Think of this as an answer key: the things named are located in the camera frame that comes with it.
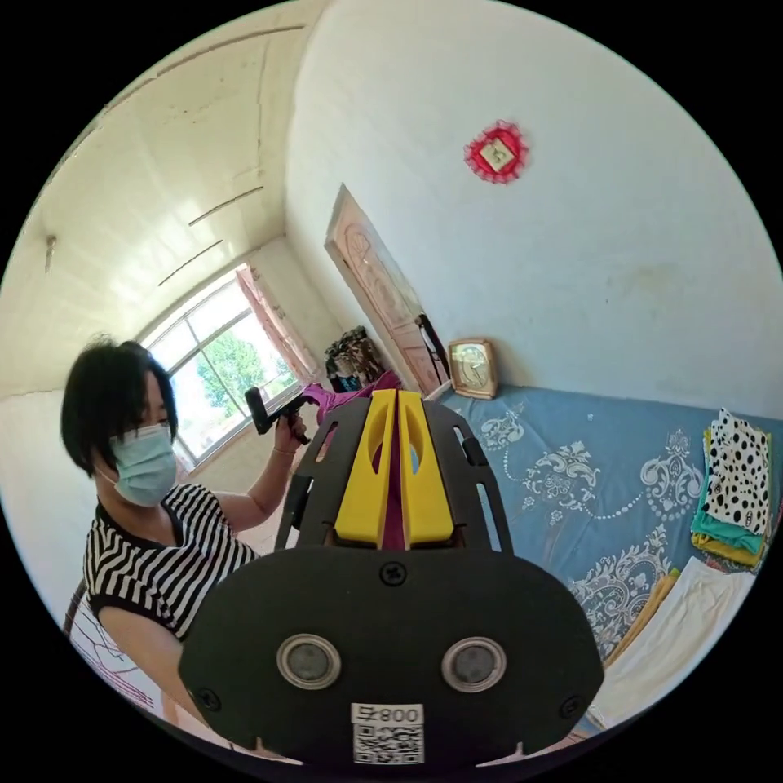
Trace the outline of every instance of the face mask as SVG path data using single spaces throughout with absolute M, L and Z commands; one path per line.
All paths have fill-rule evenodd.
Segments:
M 114 438 L 117 460 L 117 492 L 136 506 L 156 506 L 174 486 L 177 462 L 171 448 L 169 428 L 156 425 L 129 432 L 124 440 Z

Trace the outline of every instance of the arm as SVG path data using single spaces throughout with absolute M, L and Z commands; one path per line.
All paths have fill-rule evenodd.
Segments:
M 228 525 L 235 534 L 262 524 L 280 506 L 288 487 L 294 454 L 301 445 L 296 436 L 304 432 L 305 426 L 299 416 L 294 420 L 293 427 L 289 427 L 285 419 L 278 419 L 272 456 L 255 484 L 245 494 L 215 493 Z
M 170 723 L 177 724 L 176 713 L 166 704 L 166 699 L 171 699 L 212 731 L 201 717 L 201 713 L 179 678 L 182 644 L 174 634 L 154 620 L 113 606 L 102 608 L 98 620 L 122 653 L 127 655 L 161 689 L 164 712 Z M 265 750 L 260 742 L 255 754 L 265 759 L 283 758 Z

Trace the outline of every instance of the wooden door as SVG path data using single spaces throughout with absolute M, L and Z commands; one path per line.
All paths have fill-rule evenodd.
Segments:
M 383 256 L 385 249 L 374 246 L 370 238 L 375 231 L 368 230 L 368 227 L 365 214 L 345 192 L 330 238 L 405 359 L 422 393 L 431 394 L 446 380 L 446 374 L 437 358 L 433 365 L 429 348 L 415 323 L 417 313 L 411 312 L 392 276 L 383 266 L 379 255 Z M 436 366 L 442 381 L 438 378 Z

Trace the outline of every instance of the striped shirt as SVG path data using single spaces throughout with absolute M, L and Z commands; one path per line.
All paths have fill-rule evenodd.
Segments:
M 184 639 L 210 589 L 257 555 L 233 536 L 208 489 L 181 484 L 162 505 L 176 546 L 130 535 L 98 506 L 84 555 L 85 592 L 96 617 L 103 607 L 114 606 Z

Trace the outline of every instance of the hand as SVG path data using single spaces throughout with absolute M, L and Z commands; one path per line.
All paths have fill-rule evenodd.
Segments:
M 295 453 L 302 445 L 298 436 L 304 435 L 305 431 L 307 428 L 299 414 L 293 417 L 292 424 L 289 424 L 287 416 L 280 416 L 275 427 L 275 449 L 286 454 Z

